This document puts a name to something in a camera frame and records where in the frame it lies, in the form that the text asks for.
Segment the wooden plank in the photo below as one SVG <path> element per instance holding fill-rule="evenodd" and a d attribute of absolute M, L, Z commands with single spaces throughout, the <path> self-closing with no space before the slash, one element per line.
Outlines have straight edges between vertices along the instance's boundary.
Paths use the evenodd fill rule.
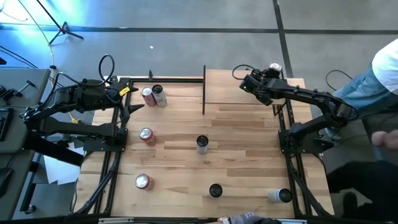
<path fill-rule="evenodd" d="M 151 85 L 135 84 L 140 89 Z M 279 120 L 273 116 L 272 108 L 247 102 L 212 103 L 206 104 L 202 115 L 201 83 L 162 85 L 169 105 L 145 106 L 133 113 L 127 124 L 129 137 L 119 166 L 112 216 L 222 217 L 255 212 L 273 218 L 294 217 L 291 203 L 267 200 L 271 190 L 289 188 L 277 139 Z M 131 103 L 144 103 L 139 92 L 133 93 Z M 293 110 L 297 121 L 311 119 L 308 105 L 293 102 Z M 112 110 L 96 111 L 93 124 L 110 122 L 111 117 Z M 138 133 L 143 127 L 154 130 L 156 146 L 146 146 L 140 140 Z M 210 140 L 205 155 L 195 150 L 195 140 L 201 134 Z M 75 210 L 98 185 L 102 161 L 103 152 L 94 152 L 83 163 Z M 333 213 L 323 166 L 311 155 L 303 155 L 303 163 L 309 188 Z M 153 190 L 135 187 L 135 178 L 141 173 L 154 179 Z M 220 198 L 208 194 L 214 183 L 223 186 Z M 298 193 L 303 210 L 301 191 Z"/>
<path fill-rule="evenodd" d="M 236 77 L 243 78 L 247 74 L 250 74 L 250 71 L 235 71 Z M 253 94 L 239 88 L 241 82 L 232 77 L 231 70 L 206 70 L 206 103 L 262 104 Z M 305 88 L 302 78 L 288 78 L 287 83 Z M 284 99 L 274 100 L 274 104 L 277 105 L 284 102 Z"/>

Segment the blue jeans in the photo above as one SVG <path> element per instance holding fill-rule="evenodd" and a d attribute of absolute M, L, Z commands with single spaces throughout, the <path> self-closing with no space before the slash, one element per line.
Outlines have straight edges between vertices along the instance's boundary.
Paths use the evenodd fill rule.
<path fill-rule="evenodd" d="M 398 103 L 398 95 L 391 93 L 374 76 L 372 66 L 360 75 L 355 76 L 333 96 L 343 99 L 359 112 L 358 119 L 380 113 Z"/>

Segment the white shirt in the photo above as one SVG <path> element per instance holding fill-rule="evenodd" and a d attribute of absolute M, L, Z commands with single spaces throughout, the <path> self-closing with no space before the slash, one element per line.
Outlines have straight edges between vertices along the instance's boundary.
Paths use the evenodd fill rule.
<path fill-rule="evenodd" d="M 373 58 L 372 68 L 379 82 L 398 95 L 398 39 L 379 50 Z"/>

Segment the concrete floor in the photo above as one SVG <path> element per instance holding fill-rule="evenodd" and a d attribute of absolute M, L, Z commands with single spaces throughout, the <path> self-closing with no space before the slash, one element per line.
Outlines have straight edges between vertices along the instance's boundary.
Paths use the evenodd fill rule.
<path fill-rule="evenodd" d="M 22 2 L 39 24 L 53 25 L 35 1 Z M 63 35 L 53 43 L 56 66 L 77 80 L 83 77 L 98 78 L 100 58 L 104 54 L 111 54 L 116 61 L 116 75 L 147 75 L 151 69 L 155 75 L 194 76 L 201 75 L 203 65 L 215 69 L 232 69 L 238 64 L 248 63 L 264 68 L 269 62 L 279 62 L 291 67 L 294 77 L 304 78 L 307 88 L 333 92 L 325 83 L 327 72 L 340 69 L 353 77 L 367 69 L 379 49 L 398 38 L 398 32 L 388 32 L 398 29 L 398 14 L 395 13 L 398 1 L 395 0 L 279 0 L 281 22 L 286 29 L 285 43 L 280 41 L 277 33 L 280 26 L 278 27 L 273 0 L 42 2 L 58 22 L 67 21 L 85 38 L 80 40 Z M 28 18 L 23 23 L 33 24 L 15 0 L 6 2 L 4 12 L 22 20 Z M 21 23 L 2 13 L 0 22 L 7 27 L 10 23 Z M 138 32 L 133 29 L 112 29 L 115 27 L 185 30 Z M 39 68 L 48 68 L 51 63 L 50 50 L 34 26 L 6 29 L 0 27 L 0 45 L 21 54 Z M 82 32 L 90 29 L 97 32 Z M 297 29 L 306 30 L 307 34 L 297 34 L 294 31 Z M 308 34 L 311 30 L 352 32 Z M 358 30 L 359 33 L 361 30 L 379 30 L 380 33 L 355 33 Z M 55 32 L 48 31 L 45 35 L 52 38 Z M 26 67 L 1 52 L 0 56 L 9 62 L 8 67 Z M 109 66 L 110 63 L 104 63 L 104 73 L 109 70 Z M 347 78 L 338 73 L 330 78 L 330 83 L 335 88 L 343 86 L 347 81 Z M 69 84 L 63 78 L 60 83 Z M 319 110 L 312 108 L 312 114 L 317 116 Z M 90 123 L 93 117 L 89 113 L 74 115 L 86 123 Z M 62 121 L 70 120 L 65 114 L 57 114 L 56 117 Z M 367 123 L 368 130 L 391 129 L 397 122 L 392 118 L 384 123 L 387 127 L 379 127 L 376 126 L 377 119 L 380 121 L 382 118 L 370 119 Z M 362 122 L 357 121 L 349 125 L 343 134 L 344 138 L 350 138 L 364 135 L 366 130 Z M 326 169 L 330 172 L 345 162 L 373 161 L 375 157 L 367 137 L 363 136 L 330 149 L 325 153 L 324 160 Z M 72 194 L 73 184 L 60 187 L 39 185 L 32 201 L 37 206 L 37 211 L 30 215 L 16 212 L 14 218 L 67 214 Z M 338 215 L 342 213 L 341 198 L 342 194 L 332 195 Z"/>

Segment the black can lid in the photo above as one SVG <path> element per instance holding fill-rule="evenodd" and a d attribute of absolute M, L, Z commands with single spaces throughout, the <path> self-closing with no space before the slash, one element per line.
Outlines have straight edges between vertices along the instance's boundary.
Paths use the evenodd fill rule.
<path fill-rule="evenodd" d="M 212 184 L 210 186 L 209 193 L 212 197 L 219 197 L 223 194 L 223 188 L 220 184 Z"/>
<path fill-rule="evenodd" d="M 207 146 L 207 144 L 209 144 L 209 139 L 206 136 L 199 136 L 197 138 L 197 144 L 200 147 L 205 147 L 205 146 Z"/>
<path fill-rule="evenodd" d="M 279 198 L 281 201 L 288 203 L 292 200 L 292 193 L 288 189 L 281 189 L 279 191 Z"/>
<path fill-rule="evenodd" d="M 163 90 L 163 87 L 161 85 L 154 85 L 154 87 L 152 87 L 152 92 L 155 94 L 161 93 L 162 90 Z"/>

